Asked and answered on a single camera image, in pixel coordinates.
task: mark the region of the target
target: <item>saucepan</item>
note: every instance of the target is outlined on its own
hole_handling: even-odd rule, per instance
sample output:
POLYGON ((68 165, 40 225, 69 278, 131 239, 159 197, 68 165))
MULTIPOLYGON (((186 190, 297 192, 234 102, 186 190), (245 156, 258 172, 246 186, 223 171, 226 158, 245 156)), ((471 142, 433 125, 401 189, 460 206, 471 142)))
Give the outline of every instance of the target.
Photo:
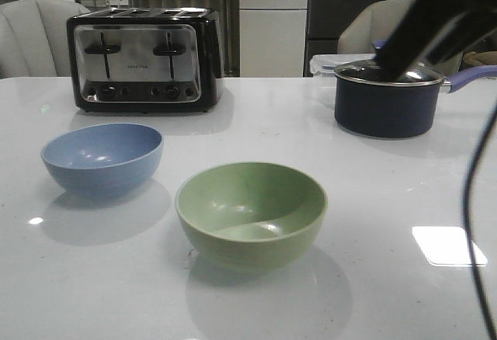
POLYGON ((372 137, 407 138, 432 127, 439 92, 455 92, 477 78, 497 76, 497 66, 468 68, 445 77, 418 64, 390 82, 370 59, 341 64, 335 76, 335 119, 340 126, 372 137))

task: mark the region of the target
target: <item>saucepan lid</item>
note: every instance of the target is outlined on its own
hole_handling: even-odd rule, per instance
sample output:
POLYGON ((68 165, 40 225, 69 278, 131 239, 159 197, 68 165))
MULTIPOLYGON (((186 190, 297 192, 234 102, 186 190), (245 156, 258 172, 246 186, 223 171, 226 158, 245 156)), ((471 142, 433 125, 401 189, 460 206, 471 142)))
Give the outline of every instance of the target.
POLYGON ((426 86, 443 82, 445 77, 432 68, 421 64, 410 68, 399 79, 389 81, 384 78, 381 67, 373 59, 354 61, 335 67, 335 76, 350 82, 380 86, 426 86))

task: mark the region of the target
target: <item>toaster knob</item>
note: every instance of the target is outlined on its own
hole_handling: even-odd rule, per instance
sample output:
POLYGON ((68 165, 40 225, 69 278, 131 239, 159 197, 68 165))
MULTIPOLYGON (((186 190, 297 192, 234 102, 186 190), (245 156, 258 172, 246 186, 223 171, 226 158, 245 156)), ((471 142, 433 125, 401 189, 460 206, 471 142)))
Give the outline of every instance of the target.
POLYGON ((177 86, 168 86, 165 90, 165 94, 169 99, 177 99, 179 97, 179 89, 177 86))
POLYGON ((102 88, 100 89, 100 97, 102 99, 112 99, 116 96, 116 88, 114 88, 112 85, 102 85, 102 88))

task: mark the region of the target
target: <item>cable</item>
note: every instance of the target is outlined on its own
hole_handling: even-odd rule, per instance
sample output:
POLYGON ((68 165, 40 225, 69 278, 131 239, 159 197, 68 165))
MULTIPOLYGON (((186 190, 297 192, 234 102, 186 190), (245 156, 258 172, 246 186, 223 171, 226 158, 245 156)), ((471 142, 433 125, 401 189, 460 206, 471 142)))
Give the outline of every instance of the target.
POLYGON ((476 265, 476 254, 474 253, 473 246, 473 230, 471 225, 471 194, 474 185, 474 177, 478 171, 478 166, 481 164, 481 157, 485 152, 488 141, 492 136, 493 130, 495 129, 495 122, 497 120, 497 104, 494 106, 494 110, 488 119, 485 126, 485 130, 480 137, 478 146, 475 149, 473 158, 471 159, 470 166, 468 169, 467 177, 464 182, 464 192, 463 192, 463 224, 466 230, 466 242, 467 249, 469 251, 471 259, 471 272, 473 275, 474 288, 478 296, 478 301, 480 304, 481 314, 483 316, 485 327, 488 333, 488 338, 490 340, 497 340, 497 332, 495 331, 494 321, 492 320, 492 312, 490 306, 488 305, 487 296, 485 294, 485 286, 481 278, 480 269, 476 265))

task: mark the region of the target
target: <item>kitchen counter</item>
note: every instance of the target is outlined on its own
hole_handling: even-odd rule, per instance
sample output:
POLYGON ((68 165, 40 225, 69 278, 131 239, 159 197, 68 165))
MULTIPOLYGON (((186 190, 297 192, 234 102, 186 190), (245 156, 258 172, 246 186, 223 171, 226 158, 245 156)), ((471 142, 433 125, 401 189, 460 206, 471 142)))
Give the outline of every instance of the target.
MULTIPOLYGON (((433 128, 405 140, 344 131, 333 118, 333 78, 324 88, 316 81, 226 78, 208 113, 116 115, 79 110, 70 78, 0 80, 0 338, 485 339, 464 243, 447 232, 461 231, 462 183, 497 81, 440 95, 433 128), (109 122, 162 132, 157 172, 113 202, 65 193, 41 148, 109 122), (182 232, 178 188, 235 161, 289 165, 327 192, 322 229, 291 265, 227 272, 182 232), (435 249, 432 263, 420 245, 435 249)), ((495 158, 492 138, 473 195, 494 308, 495 158)))

